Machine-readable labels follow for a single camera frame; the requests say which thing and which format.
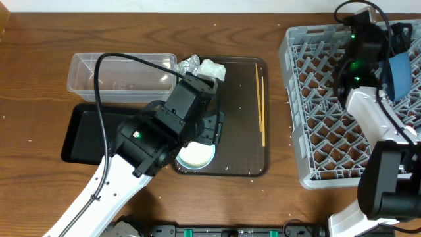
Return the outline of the dark blue plate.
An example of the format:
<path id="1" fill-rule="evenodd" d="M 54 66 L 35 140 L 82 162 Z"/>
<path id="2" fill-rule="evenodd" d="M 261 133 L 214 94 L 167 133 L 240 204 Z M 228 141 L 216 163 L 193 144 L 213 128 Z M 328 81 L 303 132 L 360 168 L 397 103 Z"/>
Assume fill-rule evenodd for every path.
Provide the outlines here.
<path id="1" fill-rule="evenodd" d="M 389 59 L 383 83 L 387 85 L 386 93 L 392 102 L 404 98 L 412 87 L 412 72 L 407 52 L 396 54 Z"/>

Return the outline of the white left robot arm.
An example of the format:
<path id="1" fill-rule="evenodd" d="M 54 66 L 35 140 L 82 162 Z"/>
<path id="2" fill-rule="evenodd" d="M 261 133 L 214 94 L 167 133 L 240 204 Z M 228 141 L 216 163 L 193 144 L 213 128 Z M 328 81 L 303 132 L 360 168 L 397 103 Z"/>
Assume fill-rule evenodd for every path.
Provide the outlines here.
<path id="1" fill-rule="evenodd" d="M 190 142 L 220 141 L 221 81 L 186 74 L 167 101 L 154 101 L 123 122 L 88 185 L 47 236 L 99 236 L 121 208 Z"/>

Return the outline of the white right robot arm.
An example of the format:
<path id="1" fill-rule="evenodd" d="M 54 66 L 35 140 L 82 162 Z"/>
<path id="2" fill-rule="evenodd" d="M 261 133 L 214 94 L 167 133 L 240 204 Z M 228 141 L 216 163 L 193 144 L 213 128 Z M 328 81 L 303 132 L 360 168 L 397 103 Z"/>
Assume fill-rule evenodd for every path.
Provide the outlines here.
<path id="1" fill-rule="evenodd" d="M 334 69 L 334 94 L 358 122 L 371 148 L 360 178 L 357 199 L 328 219 L 330 236 L 389 233 L 399 222 L 420 217 L 420 139 L 389 106 L 372 67 L 389 69 L 393 35 L 381 29 L 370 13 L 347 16 L 351 29 L 345 55 Z"/>

